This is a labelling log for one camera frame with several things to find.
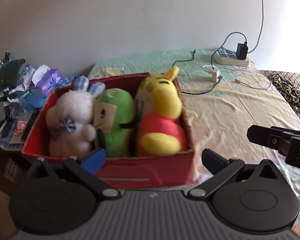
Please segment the black smartphone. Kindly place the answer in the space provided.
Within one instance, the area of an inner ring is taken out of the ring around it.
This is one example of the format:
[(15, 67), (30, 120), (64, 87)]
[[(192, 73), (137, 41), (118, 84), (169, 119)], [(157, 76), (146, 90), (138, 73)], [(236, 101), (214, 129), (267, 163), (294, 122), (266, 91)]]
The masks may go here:
[(34, 125), (34, 123), (35, 123), (35, 121), (36, 121), (39, 113), (40, 113), (40, 110), (38, 110), (38, 109), (35, 109), (33, 111), (33, 113), (31, 115), (29, 121), (27, 122), (27, 125), (26, 125), (26, 127), (24, 129), (24, 132), (23, 132), (23, 134), (21, 136), (21, 141), (22, 142), (25, 142), (27, 140), (27, 137), (29, 136), (29, 133), (30, 133), (30, 131), (32, 129), (32, 126)]

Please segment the dark green clothing pile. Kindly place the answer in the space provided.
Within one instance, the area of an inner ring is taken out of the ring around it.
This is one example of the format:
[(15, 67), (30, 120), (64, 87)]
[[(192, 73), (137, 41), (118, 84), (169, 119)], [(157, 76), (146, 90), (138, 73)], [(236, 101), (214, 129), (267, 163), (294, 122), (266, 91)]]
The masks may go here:
[(4, 107), (19, 102), (15, 89), (19, 70), (24, 63), (25, 59), (0, 61), (0, 103), (3, 103)]

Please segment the white plush bunny plaid ears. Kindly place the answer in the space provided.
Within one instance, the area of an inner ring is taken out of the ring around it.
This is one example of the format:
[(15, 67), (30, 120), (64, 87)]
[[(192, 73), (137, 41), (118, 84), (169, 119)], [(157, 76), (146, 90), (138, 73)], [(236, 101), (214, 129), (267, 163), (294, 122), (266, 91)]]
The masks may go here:
[(79, 76), (75, 79), (74, 91), (88, 92), (93, 98), (99, 97), (104, 90), (106, 85), (102, 82), (90, 83), (89, 79), (85, 76)]

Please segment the black power adapter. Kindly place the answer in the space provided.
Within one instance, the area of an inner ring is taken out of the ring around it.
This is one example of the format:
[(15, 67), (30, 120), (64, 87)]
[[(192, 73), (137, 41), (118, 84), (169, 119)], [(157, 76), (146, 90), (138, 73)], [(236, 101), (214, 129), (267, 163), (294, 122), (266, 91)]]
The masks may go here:
[(236, 49), (236, 57), (238, 60), (245, 60), (247, 58), (248, 46), (247, 41), (244, 43), (238, 43)]

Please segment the yellow pink plush bear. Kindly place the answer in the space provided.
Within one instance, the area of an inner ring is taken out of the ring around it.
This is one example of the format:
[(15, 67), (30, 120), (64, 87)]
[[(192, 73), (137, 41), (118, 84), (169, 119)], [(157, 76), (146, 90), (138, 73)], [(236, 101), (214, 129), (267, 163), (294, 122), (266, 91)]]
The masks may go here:
[(135, 96), (140, 117), (138, 157), (169, 156), (187, 149), (187, 136), (179, 122), (183, 103), (173, 83), (178, 73), (174, 66), (165, 73), (147, 76), (139, 85)]

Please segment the purple tissue pack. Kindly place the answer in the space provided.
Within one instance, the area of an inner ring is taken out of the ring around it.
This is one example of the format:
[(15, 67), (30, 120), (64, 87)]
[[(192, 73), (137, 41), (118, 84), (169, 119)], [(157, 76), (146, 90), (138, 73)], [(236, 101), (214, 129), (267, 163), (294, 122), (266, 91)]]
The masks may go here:
[(41, 65), (33, 74), (30, 91), (32, 94), (47, 98), (61, 80), (59, 69)]

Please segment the white power strip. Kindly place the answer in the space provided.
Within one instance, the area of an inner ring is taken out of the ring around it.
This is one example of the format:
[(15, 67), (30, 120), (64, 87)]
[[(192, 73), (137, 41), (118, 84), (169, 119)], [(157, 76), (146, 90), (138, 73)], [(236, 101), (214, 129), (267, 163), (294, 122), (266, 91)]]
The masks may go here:
[(250, 59), (247, 56), (245, 60), (239, 60), (236, 54), (229, 50), (219, 49), (213, 57), (217, 64), (247, 67), (250, 64)]

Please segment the leopard print scarf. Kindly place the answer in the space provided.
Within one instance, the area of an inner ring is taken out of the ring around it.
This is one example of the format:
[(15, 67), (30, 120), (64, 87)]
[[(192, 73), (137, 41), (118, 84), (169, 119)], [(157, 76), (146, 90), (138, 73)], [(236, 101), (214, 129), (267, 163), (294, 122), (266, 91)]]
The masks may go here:
[(274, 74), (269, 80), (280, 92), (280, 94), (289, 103), (292, 109), (300, 113), (300, 92), (288, 81), (281, 76)]

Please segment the small red white packet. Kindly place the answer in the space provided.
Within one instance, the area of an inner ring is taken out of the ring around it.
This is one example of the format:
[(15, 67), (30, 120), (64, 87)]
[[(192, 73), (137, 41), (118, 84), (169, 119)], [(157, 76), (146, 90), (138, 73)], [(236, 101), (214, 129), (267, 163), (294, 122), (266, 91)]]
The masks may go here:
[(15, 127), (15, 130), (14, 132), (15, 133), (23, 133), (25, 127), (27, 125), (27, 122), (26, 121), (17, 121), (17, 125)]

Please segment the white usb charger plug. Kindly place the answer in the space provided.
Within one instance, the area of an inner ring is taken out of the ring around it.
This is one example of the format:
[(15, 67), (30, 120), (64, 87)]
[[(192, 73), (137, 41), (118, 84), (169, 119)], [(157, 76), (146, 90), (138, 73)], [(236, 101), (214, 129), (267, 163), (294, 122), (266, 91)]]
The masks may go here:
[(211, 80), (214, 83), (217, 83), (219, 81), (219, 77), (220, 77), (220, 72), (219, 70), (211, 70)]

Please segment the green plush pea doll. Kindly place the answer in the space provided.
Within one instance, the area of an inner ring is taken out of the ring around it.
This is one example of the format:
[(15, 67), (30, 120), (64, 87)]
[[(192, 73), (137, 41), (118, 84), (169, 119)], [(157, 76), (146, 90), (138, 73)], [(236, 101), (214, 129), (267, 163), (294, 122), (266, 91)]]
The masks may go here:
[(134, 120), (131, 94), (120, 88), (106, 89), (94, 103), (95, 147), (104, 149), (108, 158), (128, 157)]

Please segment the pink white plush with bow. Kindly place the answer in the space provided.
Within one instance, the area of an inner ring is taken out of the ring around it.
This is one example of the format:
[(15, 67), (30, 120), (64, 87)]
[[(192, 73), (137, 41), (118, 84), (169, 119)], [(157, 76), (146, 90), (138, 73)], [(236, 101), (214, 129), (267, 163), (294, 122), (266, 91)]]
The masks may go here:
[(54, 158), (84, 157), (96, 139), (93, 121), (95, 96), (69, 90), (60, 96), (45, 116), (50, 130), (49, 155)]

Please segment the blue plastic case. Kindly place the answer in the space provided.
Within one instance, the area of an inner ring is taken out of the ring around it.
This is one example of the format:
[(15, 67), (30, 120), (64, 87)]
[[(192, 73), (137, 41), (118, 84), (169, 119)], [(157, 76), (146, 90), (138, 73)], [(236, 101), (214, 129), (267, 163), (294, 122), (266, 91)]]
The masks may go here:
[(24, 99), (28, 109), (40, 109), (45, 104), (45, 98), (36, 94), (27, 94)]

